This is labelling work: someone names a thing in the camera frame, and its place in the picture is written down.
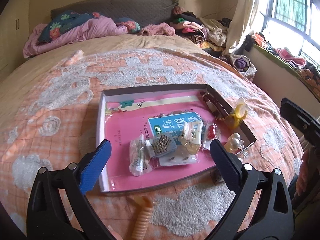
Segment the cream built-in wardrobe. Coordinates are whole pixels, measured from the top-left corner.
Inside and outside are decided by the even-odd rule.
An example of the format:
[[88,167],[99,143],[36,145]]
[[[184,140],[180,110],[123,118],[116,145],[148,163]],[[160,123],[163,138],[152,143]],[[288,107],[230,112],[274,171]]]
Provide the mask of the cream built-in wardrobe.
[[1,81],[24,63],[23,47],[29,37],[30,0],[8,0],[1,12]]

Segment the clothes on window sill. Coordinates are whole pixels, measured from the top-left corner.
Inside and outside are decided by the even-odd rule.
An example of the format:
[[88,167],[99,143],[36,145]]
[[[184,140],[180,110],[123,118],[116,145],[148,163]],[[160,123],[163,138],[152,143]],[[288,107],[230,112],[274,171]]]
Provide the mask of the clothes on window sill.
[[313,61],[306,53],[293,56],[288,48],[273,48],[262,33],[246,36],[245,50],[256,48],[269,60],[284,68],[299,79],[319,100],[319,63]]

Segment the shallow cardboard box tray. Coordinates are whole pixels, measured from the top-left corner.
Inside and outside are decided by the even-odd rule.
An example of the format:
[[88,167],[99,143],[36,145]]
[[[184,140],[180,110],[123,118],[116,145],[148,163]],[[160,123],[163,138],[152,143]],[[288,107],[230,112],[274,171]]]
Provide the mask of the shallow cardboard box tray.
[[160,167],[159,158],[150,173],[140,177],[129,171],[130,142],[141,134],[150,139],[169,132],[178,140],[185,122],[214,123],[225,144],[233,130],[219,120],[232,111],[222,94],[209,85],[182,84],[129,87],[101,93],[97,119],[97,142],[110,141],[111,156],[99,177],[103,193],[143,191],[168,185],[214,167],[211,156],[196,155],[199,163]]

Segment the purple crumpled duvet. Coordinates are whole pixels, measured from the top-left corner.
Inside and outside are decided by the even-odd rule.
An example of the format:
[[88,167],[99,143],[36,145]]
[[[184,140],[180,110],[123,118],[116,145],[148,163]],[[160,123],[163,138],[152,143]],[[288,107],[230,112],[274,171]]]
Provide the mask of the purple crumpled duvet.
[[100,16],[99,18],[90,19],[82,25],[72,28],[52,42],[40,43],[38,38],[46,26],[46,24],[41,23],[33,29],[28,40],[24,44],[22,50],[23,57],[29,58],[40,55],[71,43],[86,41],[93,38],[124,35],[129,32],[126,26],[117,26],[111,18]]

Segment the white hair claw clip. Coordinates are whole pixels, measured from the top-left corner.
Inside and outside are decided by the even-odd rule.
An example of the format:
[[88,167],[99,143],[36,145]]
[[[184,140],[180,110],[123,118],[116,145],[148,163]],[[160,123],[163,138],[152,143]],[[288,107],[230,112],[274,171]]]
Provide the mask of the white hair claw clip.
[[190,155],[199,152],[202,145],[202,121],[185,122],[183,131],[179,137],[181,145],[184,146]]

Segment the orange white patterned blanket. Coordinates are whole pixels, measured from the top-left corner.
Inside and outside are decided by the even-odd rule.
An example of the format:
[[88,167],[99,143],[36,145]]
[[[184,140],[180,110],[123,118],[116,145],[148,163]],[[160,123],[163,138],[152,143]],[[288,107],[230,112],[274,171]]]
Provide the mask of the orange white patterned blanket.
[[[284,172],[287,185],[297,174],[303,148],[289,123],[280,117],[272,99],[251,81],[236,74],[226,63],[210,56],[169,49],[131,49],[86,55],[64,66],[71,53],[36,56],[1,83],[1,202],[10,218],[26,234],[27,202],[35,173],[41,166],[64,168],[95,148],[99,99],[103,90],[120,87],[206,83],[233,107],[241,97],[250,105],[245,123],[255,135],[242,160],[259,170]],[[129,172],[131,140],[145,133],[153,136],[148,118],[114,116],[105,124],[106,139],[123,161],[120,171]],[[204,239],[222,217],[234,197],[224,183],[210,176],[180,181],[153,191],[159,198],[146,239]],[[128,197],[90,193],[106,225],[123,238],[130,237],[136,207]]]

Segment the blue box of earrings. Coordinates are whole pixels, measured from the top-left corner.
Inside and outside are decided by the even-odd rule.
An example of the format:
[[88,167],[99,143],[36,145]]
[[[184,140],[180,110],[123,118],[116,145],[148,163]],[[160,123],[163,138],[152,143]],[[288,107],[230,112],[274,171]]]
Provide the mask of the blue box of earrings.
[[150,159],[160,158],[177,150],[177,145],[169,132],[158,134],[145,141],[145,149]]

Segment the yellow item plastic bag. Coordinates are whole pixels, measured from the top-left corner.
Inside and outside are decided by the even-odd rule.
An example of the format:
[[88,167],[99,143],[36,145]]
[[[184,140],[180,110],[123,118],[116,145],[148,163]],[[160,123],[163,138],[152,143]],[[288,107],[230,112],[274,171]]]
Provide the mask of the yellow item plastic bag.
[[229,113],[225,118],[224,122],[230,129],[236,129],[240,126],[241,122],[244,121],[249,113],[249,106],[243,98],[240,98],[231,113]]

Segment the stud earrings card bag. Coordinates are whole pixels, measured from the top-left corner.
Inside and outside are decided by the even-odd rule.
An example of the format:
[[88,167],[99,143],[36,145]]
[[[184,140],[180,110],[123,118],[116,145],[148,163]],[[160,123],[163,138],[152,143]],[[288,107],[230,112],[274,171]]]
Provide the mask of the stud earrings card bag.
[[197,155],[172,152],[159,158],[160,167],[191,165],[199,163]]

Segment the small clear jewelry bag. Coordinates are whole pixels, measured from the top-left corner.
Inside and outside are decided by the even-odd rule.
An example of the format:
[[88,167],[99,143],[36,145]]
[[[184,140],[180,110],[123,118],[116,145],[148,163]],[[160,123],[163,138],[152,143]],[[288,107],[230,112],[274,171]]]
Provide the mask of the small clear jewelry bag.
[[129,157],[129,171],[133,176],[140,177],[144,174],[150,173],[153,170],[150,164],[150,158],[146,153],[145,139],[143,134],[130,142]]

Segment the pile of clothes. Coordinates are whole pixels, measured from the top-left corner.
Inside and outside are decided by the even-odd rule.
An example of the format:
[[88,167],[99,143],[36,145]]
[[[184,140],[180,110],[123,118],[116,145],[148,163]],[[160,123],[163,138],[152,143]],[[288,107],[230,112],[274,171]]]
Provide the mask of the pile of clothes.
[[221,53],[226,48],[228,28],[231,19],[198,18],[193,12],[176,6],[172,9],[169,25],[175,34],[193,42],[201,49]]

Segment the cream curtain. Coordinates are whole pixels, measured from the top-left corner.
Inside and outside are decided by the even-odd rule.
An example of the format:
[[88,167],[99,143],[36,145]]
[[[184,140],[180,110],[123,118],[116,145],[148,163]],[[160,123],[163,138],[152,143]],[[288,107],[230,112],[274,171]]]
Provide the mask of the cream curtain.
[[268,0],[238,0],[228,28],[223,55],[236,52],[240,49],[248,34],[252,34],[262,27],[262,12],[267,6]]

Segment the floral dark pillow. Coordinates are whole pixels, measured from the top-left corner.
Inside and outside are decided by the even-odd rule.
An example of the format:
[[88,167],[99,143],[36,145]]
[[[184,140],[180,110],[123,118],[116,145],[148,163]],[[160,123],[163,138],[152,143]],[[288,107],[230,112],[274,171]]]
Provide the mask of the floral dark pillow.
[[60,37],[62,34],[67,33],[68,31],[78,26],[81,26],[84,23],[87,23],[91,19],[107,19],[108,22],[113,22],[116,25],[116,27],[121,25],[127,27],[129,33],[140,32],[140,25],[136,21],[127,17],[121,17],[112,20],[111,18],[107,18],[104,15],[101,15],[99,12],[92,12],[91,14],[79,14],[73,10],[68,10],[57,15],[55,18],[52,19],[48,26],[46,26],[43,29],[38,41],[40,43],[52,42],[53,40]]

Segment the red bead earrings bag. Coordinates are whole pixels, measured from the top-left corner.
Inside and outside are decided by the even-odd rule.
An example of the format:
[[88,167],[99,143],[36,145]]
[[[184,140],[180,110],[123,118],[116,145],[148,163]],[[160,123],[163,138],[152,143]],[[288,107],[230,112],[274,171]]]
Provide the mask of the red bead earrings bag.
[[221,140],[221,131],[216,124],[208,122],[202,139],[202,150],[209,150],[213,140]]

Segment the window with grille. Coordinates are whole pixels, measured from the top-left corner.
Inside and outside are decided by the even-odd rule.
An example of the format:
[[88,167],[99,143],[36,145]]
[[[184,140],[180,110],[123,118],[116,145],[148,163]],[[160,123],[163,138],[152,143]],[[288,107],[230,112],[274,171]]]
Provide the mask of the window with grille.
[[319,65],[319,9],[313,0],[260,0],[260,5],[266,40]]

